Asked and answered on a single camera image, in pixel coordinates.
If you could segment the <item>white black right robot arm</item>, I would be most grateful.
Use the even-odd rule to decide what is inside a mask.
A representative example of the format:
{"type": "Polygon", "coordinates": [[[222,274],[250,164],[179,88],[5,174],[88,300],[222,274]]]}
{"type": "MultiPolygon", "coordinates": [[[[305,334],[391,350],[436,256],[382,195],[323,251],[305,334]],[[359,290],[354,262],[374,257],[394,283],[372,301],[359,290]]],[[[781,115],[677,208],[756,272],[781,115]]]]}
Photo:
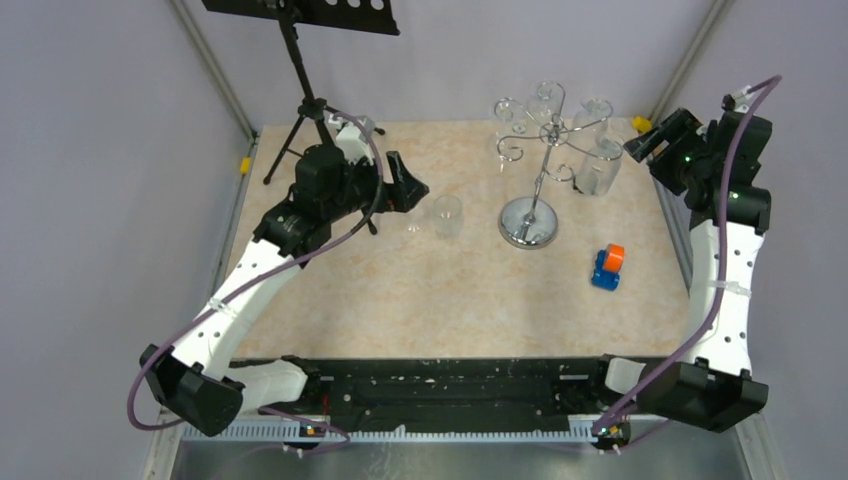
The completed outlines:
{"type": "Polygon", "coordinates": [[[726,111],[703,124],[680,108],[625,143],[691,211],[687,333],[655,366],[613,357],[606,373],[588,382],[589,404],[607,412],[597,430],[636,411],[724,432],[766,406],[770,389],[753,377],[747,326],[772,205],[754,179],[771,134],[771,122],[758,116],[726,111]]]}

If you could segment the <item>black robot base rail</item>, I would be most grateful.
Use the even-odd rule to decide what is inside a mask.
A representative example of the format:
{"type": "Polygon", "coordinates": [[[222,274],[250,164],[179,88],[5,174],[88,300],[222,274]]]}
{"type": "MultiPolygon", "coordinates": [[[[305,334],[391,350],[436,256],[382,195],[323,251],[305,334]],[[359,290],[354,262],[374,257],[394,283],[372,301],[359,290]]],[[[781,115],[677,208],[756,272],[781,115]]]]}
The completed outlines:
{"type": "Polygon", "coordinates": [[[539,439],[616,450],[637,442],[628,417],[592,433],[618,396],[602,388],[603,357],[305,359],[300,397],[265,401],[357,439],[539,439]]]}

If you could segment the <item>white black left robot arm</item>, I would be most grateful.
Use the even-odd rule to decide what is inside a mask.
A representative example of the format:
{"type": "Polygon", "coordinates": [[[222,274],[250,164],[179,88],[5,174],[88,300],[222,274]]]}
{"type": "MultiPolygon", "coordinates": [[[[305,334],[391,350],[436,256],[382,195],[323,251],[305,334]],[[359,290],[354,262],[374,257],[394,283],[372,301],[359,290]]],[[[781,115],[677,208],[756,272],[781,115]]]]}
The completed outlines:
{"type": "Polygon", "coordinates": [[[335,246],[334,222],[360,212],[355,227],[372,227],[373,215],[407,213],[428,193],[396,151],[382,162],[365,154],[347,159],[329,144],[306,149],[287,196],[264,214],[195,324],[169,346],[150,345],[142,354],[154,398],[208,437],[264,406],[285,402],[297,413],[314,410],[321,388],[301,366],[278,359],[234,367],[236,348],[285,284],[335,246]],[[390,181],[383,179],[383,165],[390,181]]]}

